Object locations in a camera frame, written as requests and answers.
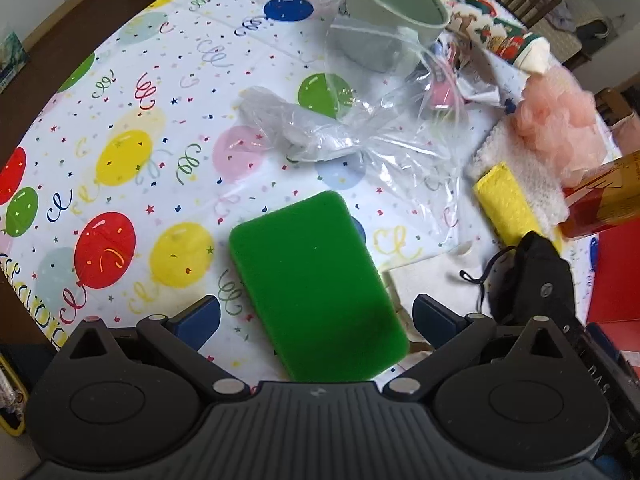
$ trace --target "pink loofah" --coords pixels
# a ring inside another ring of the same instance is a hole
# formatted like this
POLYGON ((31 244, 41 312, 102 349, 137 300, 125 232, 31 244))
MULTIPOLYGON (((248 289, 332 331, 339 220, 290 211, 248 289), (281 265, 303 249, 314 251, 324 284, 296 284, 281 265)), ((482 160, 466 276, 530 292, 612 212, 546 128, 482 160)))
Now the pink loofah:
POLYGON ((607 153, 596 126, 593 95, 564 67, 532 75, 513 117, 513 129, 563 186, 576 186, 607 153))

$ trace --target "screw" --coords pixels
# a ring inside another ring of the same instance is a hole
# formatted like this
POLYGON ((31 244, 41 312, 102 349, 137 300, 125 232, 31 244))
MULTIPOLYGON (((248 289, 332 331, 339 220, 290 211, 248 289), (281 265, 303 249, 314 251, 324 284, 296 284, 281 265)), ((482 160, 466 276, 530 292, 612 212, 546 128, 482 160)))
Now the screw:
POLYGON ((389 383, 396 394, 412 395, 420 389, 420 382, 411 377, 398 377, 389 383))
POLYGON ((232 377, 218 379, 213 383, 213 389, 220 395, 235 395, 244 390, 244 383, 240 379, 232 377))

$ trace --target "floor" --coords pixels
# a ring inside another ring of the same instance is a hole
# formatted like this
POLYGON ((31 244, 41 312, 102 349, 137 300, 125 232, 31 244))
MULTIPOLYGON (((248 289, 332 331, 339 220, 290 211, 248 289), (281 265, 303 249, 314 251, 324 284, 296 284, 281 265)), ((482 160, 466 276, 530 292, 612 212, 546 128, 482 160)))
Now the floor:
MULTIPOLYGON (((0 168, 40 110, 108 36, 155 0, 85 0, 30 51, 30 63, 0 94, 0 168)), ((46 341, 5 279, 0 279, 0 341, 46 341)))
POLYGON ((2 480, 19 480, 34 469, 40 459, 33 449, 29 435, 14 438, 0 430, 0 463, 2 480))

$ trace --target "green sponge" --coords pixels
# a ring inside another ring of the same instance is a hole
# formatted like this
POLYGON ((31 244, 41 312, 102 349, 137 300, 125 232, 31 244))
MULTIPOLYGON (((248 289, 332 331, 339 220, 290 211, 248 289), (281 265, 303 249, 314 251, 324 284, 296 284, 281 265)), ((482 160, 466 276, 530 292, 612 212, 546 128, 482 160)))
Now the green sponge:
POLYGON ((406 355, 408 340, 336 192, 240 224, 229 248, 293 380, 365 381, 406 355))

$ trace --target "blue balloon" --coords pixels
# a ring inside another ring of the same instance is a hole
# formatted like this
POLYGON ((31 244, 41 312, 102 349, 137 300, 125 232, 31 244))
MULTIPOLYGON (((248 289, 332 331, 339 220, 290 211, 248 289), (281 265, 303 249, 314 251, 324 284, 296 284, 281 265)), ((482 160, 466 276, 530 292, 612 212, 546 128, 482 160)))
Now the blue balloon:
POLYGON ((299 22, 311 16, 314 6, 306 0, 270 0, 262 12, 277 22, 299 22))
POLYGON ((362 227, 362 224, 360 222, 358 222, 356 217, 352 216, 351 220, 353 220, 353 225, 356 226, 356 231, 360 235, 360 238, 362 238, 362 243, 366 244, 367 243, 367 235, 364 232, 364 227, 362 227))
POLYGON ((316 162, 316 171, 321 180, 331 189, 351 189, 356 186, 367 173, 362 155, 351 155, 316 162))
POLYGON ((62 291, 68 288, 75 298, 82 298, 82 291, 76 285, 78 276, 74 270, 74 250, 60 247, 47 253, 36 271, 33 293, 42 300, 51 312, 58 312, 68 306, 62 291))
POLYGON ((146 12, 135 16, 120 29, 119 45, 131 45, 149 40, 160 32, 160 26, 166 21, 164 12, 146 12))

